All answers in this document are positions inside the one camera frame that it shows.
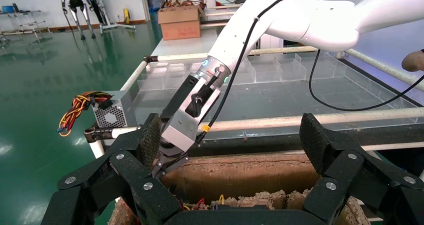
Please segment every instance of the wire bundle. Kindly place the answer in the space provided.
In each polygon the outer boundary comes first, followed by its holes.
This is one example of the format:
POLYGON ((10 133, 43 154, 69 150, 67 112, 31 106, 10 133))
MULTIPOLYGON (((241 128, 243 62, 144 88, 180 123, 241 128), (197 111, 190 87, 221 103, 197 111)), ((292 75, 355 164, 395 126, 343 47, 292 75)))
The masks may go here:
POLYGON ((73 98, 72 107, 67 111, 59 122, 57 132, 60 136, 66 137, 71 133, 75 120, 83 113, 83 110, 89 109, 90 105, 102 104, 109 101, 112 96, 101 91, 87 91, 73 98))

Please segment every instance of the red wire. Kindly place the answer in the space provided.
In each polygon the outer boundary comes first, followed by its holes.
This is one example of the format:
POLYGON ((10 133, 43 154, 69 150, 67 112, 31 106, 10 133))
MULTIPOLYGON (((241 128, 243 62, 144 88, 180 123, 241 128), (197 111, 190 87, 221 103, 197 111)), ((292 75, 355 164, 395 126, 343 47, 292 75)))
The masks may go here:
POLYGON ((203 209, 205 207, 205 199, 203 197, 196 203, 193 210, 199 209, 200 203, 203 203, 203 205, 202 205, 202 209, 203 209))

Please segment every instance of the cardboard box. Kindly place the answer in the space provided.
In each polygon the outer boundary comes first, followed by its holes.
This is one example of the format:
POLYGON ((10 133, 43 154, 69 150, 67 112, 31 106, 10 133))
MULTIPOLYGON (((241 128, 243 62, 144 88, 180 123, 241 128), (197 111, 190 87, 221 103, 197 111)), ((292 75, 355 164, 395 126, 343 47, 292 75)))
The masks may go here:
MULTIPOLYGON (((179 194, 186 195, 184 202, 193 206, 201 198, 206 205, 216 204, 223 194, 225 204, 232 207, 272 204, 274 209, 294 210, 302 209, 306 196, 319 179, 306 154, 272 152, 191 157, 164 176, 162 182, 166 188, 176 185, 179 194)), ((136 221, 120 199, 108 224, 136 225, 136 221)), ((357 200, 350 198, 335 224, 369 225, 369 222, 357 200)))
POLYGON ((160 9, 157 21, 162 28, 163 40, 199 38, 200 16, 205 13, 198 5, 160 9))

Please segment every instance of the yellow wire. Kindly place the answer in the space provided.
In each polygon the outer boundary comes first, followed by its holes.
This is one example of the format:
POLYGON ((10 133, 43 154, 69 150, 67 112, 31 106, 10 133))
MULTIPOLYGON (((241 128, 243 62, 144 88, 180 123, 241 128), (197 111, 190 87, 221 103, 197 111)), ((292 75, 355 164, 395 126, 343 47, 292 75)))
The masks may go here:
POLYGON ((219 196, 219 200, 218 200, 218 202, 221 202, 221 200, 222 200, 222 205, 224 205, 224 194, 221 194, 221 196, 219 196))

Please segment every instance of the reflective floor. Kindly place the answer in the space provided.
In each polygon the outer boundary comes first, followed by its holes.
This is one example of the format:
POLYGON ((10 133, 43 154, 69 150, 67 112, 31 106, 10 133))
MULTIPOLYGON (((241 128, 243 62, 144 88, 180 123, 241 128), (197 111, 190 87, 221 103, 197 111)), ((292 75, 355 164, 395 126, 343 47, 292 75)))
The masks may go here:
MULTIPOLYGON (((83 131, 88 110, 68 137, 56 129, 72 98, 85 91, 119 90, 162 35, 156 25, 116 29, 92 40, 71 32, 12 36, 0 45, 0 224, 38 225, 59 178, 92 161, 83 131)), ((96 224, 107 224, 110 204, 96 224)))

